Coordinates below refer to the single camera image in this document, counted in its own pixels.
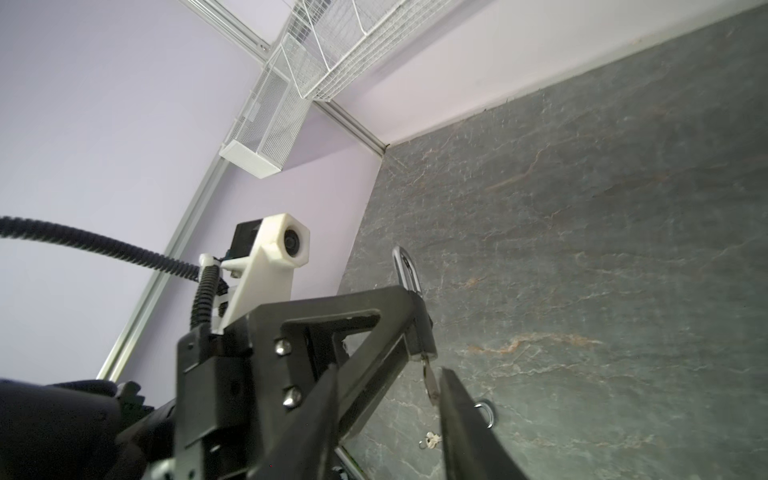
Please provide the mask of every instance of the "metal bolt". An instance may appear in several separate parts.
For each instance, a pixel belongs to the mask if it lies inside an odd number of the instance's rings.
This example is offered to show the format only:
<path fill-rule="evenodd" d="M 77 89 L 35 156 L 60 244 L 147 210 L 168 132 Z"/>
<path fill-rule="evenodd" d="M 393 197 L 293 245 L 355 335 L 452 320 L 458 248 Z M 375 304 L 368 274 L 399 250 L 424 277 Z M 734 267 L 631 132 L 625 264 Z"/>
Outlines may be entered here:
<path fill-rule="evenodd" d="M 279 356 L 286 356 L 291 352 L 291 346 L 288 340 L 279 339 L 275 342 L 275 353 Z"/>
<path fill-rule="evenodd" d="M 286 395 L 283 397 L 283 406 L 287 409 L 295 409 L 301 403 L 301 392 L 295 386 L 292 386 L 286 390 Z"/>

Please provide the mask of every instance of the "white wire basket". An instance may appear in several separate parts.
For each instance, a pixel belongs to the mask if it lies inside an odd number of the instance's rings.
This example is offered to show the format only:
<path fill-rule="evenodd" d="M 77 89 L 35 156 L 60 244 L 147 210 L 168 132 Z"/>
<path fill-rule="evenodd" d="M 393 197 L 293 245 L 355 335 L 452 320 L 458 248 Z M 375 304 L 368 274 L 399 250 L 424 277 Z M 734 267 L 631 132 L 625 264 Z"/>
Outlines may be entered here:
<path fill-rule="evenodd" d="M 280 172 L 311 104 L 293 87 L 276 46 L 219 155 L 258 178 Z"/>
<path fill-rule="evenodd" d="M 301 98 L 330 101 L 458 0 L 295 0 L 281 45 Z"/>

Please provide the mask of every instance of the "grey stone surface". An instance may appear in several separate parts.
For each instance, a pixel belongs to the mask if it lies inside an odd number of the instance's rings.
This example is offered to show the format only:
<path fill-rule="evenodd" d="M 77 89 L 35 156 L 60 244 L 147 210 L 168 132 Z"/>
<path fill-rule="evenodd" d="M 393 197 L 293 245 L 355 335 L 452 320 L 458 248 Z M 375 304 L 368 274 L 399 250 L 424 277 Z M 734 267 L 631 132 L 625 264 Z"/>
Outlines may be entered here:
<path fill-rule="evenodd" d="M 342 293 L 402 244 L 439 366 L 534 480 L 768 475 L 768 8 L 389 150 Z M 411 364 L 349 450 L 443 478 Z"/>

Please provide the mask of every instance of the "lavender wall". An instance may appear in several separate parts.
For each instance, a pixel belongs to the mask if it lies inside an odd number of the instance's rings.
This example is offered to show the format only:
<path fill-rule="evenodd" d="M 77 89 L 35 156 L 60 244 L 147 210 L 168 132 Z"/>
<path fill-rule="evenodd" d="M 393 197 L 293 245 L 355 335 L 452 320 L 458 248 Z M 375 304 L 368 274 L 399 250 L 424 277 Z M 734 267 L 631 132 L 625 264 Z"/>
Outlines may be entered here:
<path fill-rule="evenodd" d="M 0 214 L 162 251 L 259 67 L 176 0 L 0 0 Z M 150 271 L 0 240 L 0 376 L 94 377 Z"/>
<path fill-rule="evenodd" d="M 223 255 L 239 222 L 290 213 L 311 231 L 310 262 L 296 270 L 294 299 L 336 295 L 379 172 L 380 159 L 318 110 L 310 110 L 287 169 L 259 180 L 230 166 L 187 247 Z M 227 281 L 234 284 L 227 276 Z M 189 330 L 196 284 L 172 279 L 123 379 L 142 385 L 150 405 L 175 397 L 176 342 Z"/>

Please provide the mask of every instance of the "black corrugated cable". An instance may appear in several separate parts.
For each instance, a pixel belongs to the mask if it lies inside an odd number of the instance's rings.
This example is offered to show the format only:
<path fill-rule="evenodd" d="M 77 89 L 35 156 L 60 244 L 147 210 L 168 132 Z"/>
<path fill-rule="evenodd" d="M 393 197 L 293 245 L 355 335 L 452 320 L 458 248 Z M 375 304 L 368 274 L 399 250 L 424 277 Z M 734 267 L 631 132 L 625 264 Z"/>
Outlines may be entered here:
<path fill-rule="evenodd" d="M 99 235 L 98 233 L 87 232 L 78 228 L 44 222 L 42 220 L 2 217 L 0 218 L 0 238 L 21 238 L 24 240 L 65 245 L 66 247 L 78 248 L 126 262 L 136 263 L 137 265 L 147 266 L 195 282 L 197 282 L 197 277 L 200 274 L 200 267 L 192 263 L 166 257 L 161 253 L 151 252 L 135 245 L 115 240 L 114 238 Z M 227 282 L 220 278 L 217 294 L 224 295 L 227 291 L 229 291 Z"/>
<path fill-rule="evenodd" d="M 216 285 L 218 284 L 220 268 L 218 265 L 210 265 L 203 268 L 203 274 L 200 276 L 200 285 L 197 286 L 197 292 L 192 304 L 192 317 L 190 318 L 190 329 L 201 323 L 209 323 L 214 312 L 214 299 L 216 298 Z"/>

